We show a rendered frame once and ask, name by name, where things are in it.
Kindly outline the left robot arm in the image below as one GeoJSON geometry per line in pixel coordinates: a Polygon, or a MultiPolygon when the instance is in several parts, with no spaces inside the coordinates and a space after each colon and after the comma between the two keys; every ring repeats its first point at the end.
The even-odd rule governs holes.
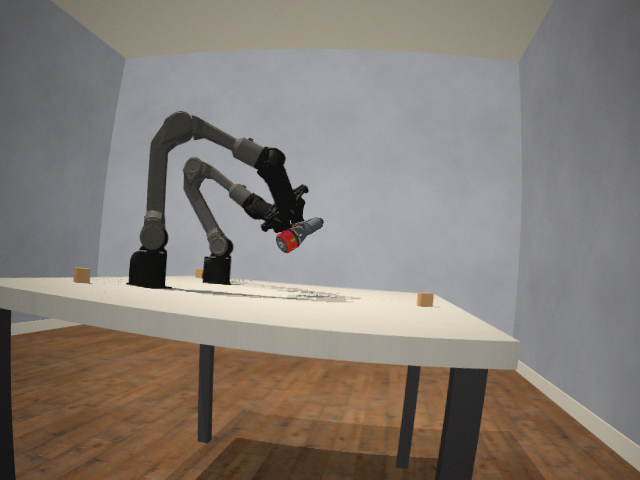
{"type": "Polygon", "coordinates": [[[225,236],[223,231],[218,226],[213,214],[211,213],[204,197],[199,190],[201,183],[205,178],[212,178],[214,181],[228,190],[229,197],[237,204],[239,204],[244,209],[244,211],[255,220],[262,219],[265,221],[264,213],[269,206],[272,206],[272,204],[264,202],[265,200],[263,200],[260,196],[248,191],[244,184],[233,184],[213,166],[207,164],[204,161],[203,163],[204,164],[202,164],[202,161],[199,158],[191,157],[187,160],[183,168],[183,189],[207,234],[209,249],[211,251],[210,256],[212,256],[204,257],[202,279],[203,283],[231,285],[230,254],[232,253],[234,248],[233,243],[225,236]],[[263,201],[261,201],[259,198],[263,201]]]}

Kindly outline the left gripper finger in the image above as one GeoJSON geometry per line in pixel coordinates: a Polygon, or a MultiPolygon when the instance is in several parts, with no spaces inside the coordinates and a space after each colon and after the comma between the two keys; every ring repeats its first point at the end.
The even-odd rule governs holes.
{"type": "Polygon", "coordinates": [[[275,233],[283,232],[287,229],[278,218],[274,218],[271,224],[275,233]]]}
{"type": "Polygon", "coordinates": [[[295,216],[295,214],[294,214],[294,211],[293,211],[293,210],[289,210],[289,211],[288,211],[288,215],[290,216],[291,224],[292,224],[292,223],[302,222],[302,221],[300,221],[300,220],[298,220],[298,219],[296,218],[296,216],[295,216]]]}

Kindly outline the grey hose nozzle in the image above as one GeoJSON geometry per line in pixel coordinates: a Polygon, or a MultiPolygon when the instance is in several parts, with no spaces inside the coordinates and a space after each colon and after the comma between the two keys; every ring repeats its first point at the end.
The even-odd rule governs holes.
{"type": "Polygon", "coordinates": [[[318,217],[292,223],[292,228],[286,229],[276,236],[276,243],[281,251],[289,253],[299,247],[307,235],[322,228],[323,223],[323,219],[318,217]]]}

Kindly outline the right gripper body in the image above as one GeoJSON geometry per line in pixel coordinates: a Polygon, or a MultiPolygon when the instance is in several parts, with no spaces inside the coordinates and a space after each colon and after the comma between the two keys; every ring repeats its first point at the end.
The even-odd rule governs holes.
{"type": "Polygon", "coordinates": [[[297,203],[300,200],[301,196],[304,193],[309,192],[308,187],[304,184],[295,189],[291,188],[290,190],[291,191],[287,195],[282,195],[282,197],[274,197],[271,194],[274,199],[274,204],[272,205],[268,213],[264,216],[266,222],[271,224],[273,222],[273,219],[277,216],[289,210],[295,210],[298,207],[297,203]]]}

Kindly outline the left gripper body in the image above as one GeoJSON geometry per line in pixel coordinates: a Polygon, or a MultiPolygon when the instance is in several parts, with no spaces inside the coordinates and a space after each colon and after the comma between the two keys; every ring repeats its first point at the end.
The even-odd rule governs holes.
{"type": "MultiPolygon", "coordinates": [[[[271,208],[271,206],[269,206],[269,207],[266,209],[266,211],[265,211],[264,215],[269,211],[269,209],[270,209],[270,208],[271,208]]],[[[265,221],[265,222],[261,225],[261,229],[262,229],[262,231],[267,232],[267,231],[268,231],[268,229],[273,229],[273,228],[272,228],[272,224],[269,224],[268,222],[266,222],[266,221],[265,221]]]]}

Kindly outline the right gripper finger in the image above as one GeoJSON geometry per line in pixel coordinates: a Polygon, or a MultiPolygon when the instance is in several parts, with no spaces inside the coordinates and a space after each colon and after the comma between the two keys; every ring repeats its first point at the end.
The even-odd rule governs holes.
{"type": "Polygon", "coordinates": [[[287,229],[292,228],[290,223],[290,216],[288,216],[286,213],[283,213],[277,216],[276,218],[278,218],[285,225],[287,229]]]}
{"type": "Polygon", "coordinates": [[[293,210],[294,214],[298,220],[303,221],[303,209],[305,205],[305,200],[300,198],[297,205],[298,207],[295,210],[293,210]]]}

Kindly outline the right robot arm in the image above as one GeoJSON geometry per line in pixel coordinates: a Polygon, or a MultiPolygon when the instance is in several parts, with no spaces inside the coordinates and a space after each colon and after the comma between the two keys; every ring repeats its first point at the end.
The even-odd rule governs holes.
{"type": "Polygon", "coordinates": [[[168,153],[192,137],[194,140],[205,138],[223,146],[232,151],[234,158],[251,167],[254,166],[274,197],[285,196],[291,191],[292,186],[283,166],[286,157],[279,149],[262,147],[254,143],[250,137],[236,139],[197,116],[192,115],[191,118],[187,112],[173,113],[165,119],[151,141],[147,207],[144,226],[140,232],[143,246],[139,250],[143,251],[137,251],[131,256],[129,283],[126,285],[172,289],[165,286],[167,251],[164,247],[168,243],[165,228],[165,195],[168,153]]]}

